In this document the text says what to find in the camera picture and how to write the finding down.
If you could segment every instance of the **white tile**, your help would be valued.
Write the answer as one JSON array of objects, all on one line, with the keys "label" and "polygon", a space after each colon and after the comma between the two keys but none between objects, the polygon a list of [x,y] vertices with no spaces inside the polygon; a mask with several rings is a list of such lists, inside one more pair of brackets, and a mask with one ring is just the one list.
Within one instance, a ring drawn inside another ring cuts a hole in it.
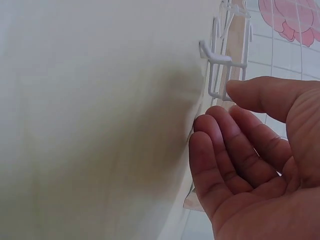
[{"label": "white tile", "polygon": [[246,8],[249,10],[259,11],[258,0],[246,0]]},{"label": "white tile", "polygon": [[274,67],[272,69],[272,77],[281,78],[281,79],[301,80],[301,73]]},{"label": "white tile", "polygon": [[302,48],[303,73],[320,78],[320,52]]},{"label": "white tile", "polygon": [[273,119],[270,116],[266,117],[266,123],[269,128],[276,132],[279,136],[287,138],[286,124]]},{"label": "white tile", "polygon": [[263,35],[267,37],[272,37],[272,28],[269,26],[265,20],[263,19],[262,15],[260,12],[250,12],[251,16],[251,24],[252,24],[252,30],[253,34],[258,34],[258,35]]},{"label": "white tile", "polygon": [[303,75],[302,76],[302,80],[304,80],[304,81],[320,81],[320,77],[319,78],[315,78],[315,77],[312,77],[312,76]]},{"label": "white tile", "polygon": [[273,65],[300,72],[301,47],[275,39],[273,42]]},{"label": "white tile", "polygon": [[202,211],[190,211],[181,240],[212,240],[214,234],[207,215]]},{"label": "white tile", "polygon": [[249,60],[271,65],[272,39],[263,36],[253,36],[249,46]]},{"label": "white tile", "polygon": [[317,40],[314,40],[310,48],[320,52],[320,42],[318,42]]},{"label": "white tile", "polygon": [[266,117],[267,117],[267,114],[266,113],[258,113],[258,112],[253,112],[253,115],[255,115],[261,122],[265,123],[266,121]]},{"label": "white tile", "polygon": [[261,76],[270,76],[271,66],[266,66],[258,63],[248,62],[246,69],[246,80],[253,79]]}]

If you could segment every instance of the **tiled wall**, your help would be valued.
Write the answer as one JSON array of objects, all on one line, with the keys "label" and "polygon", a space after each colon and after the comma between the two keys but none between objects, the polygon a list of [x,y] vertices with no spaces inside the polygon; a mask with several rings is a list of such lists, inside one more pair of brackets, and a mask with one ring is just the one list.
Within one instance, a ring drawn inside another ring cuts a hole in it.
[{"label": "tiled wall", "polygon": [[[319,80],[320,0],[318,4],[314,0],[247,0],[246,4],[253,26],[247,78]],[[256,115],[287,137],[284,123]]]}]

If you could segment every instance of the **finger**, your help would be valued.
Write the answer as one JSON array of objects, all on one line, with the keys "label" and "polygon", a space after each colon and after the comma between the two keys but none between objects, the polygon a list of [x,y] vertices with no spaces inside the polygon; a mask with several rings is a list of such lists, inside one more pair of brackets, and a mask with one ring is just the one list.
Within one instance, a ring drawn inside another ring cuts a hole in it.
[{"label": "finger", "polygon": [[229,113],[260,157],[282,173],[292,157],[288,141],[281,139],[248,110],[233,106]]},{"label": "finger", "polygon": [[320,82],[258,77],[230,81],[229,96],[242,108],[287,123],[287,136],[303,188],[320,186]]},{"label": "finger", "polygon": [[233,196],[217,167],[210,137],[201,131],[189,140],[190,170],[199,201],[210,219],[219,206]]},{"label": "finger", "polygon": [[284,123],[295,100],[315,84],[319,83],[261,76],[247,81],[230,80],[226,90],[241,108],[267,113]]},{"label": "finger", "polygon": [[211,115],[201,115],[194,121],[193,129],[195,132],[204,132],[211,138],[216,164],[231,192],[233,194],[251,192],[252,186],[237,174],[229,158],[217,121]]},{"label": "finger", "polygon": [[236,171],[248,183],[256,188],[278,176],[267,162],[259,158],[249,140],[225,109],[213,106],[206,113],[213,116],[218,123],[230,159]]},{"label": "finger", "polygon": [[270,181],[258,186],[251,193],[266,200],[281,197],[286,193],[288,185],[282,176],[277,176]]}]

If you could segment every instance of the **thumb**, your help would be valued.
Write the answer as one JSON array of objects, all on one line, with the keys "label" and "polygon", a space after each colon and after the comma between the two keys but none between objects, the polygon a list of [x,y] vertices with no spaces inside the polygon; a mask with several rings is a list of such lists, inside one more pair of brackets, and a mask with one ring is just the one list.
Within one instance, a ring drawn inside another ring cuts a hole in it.
[{"label": "thumb", "polygon": [[302,186],[320,186],[320,82],[263,76],[226,88],[240,107],[286,123]]}]

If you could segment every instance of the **wall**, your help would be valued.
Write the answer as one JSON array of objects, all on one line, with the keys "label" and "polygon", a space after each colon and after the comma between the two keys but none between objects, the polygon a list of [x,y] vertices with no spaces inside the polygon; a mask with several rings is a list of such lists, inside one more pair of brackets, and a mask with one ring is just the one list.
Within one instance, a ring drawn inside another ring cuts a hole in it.
[{"label": "wall", "polygon": [[179,239],[219,3],[0,3],[2,239]]},{"label": "wall", "polygon": [[[294,80],[320,79],[320,8],[315,0],[247,0],[253,25],[247,79],[258,76]],[[287,138],[286,126],[256,114]]]}]

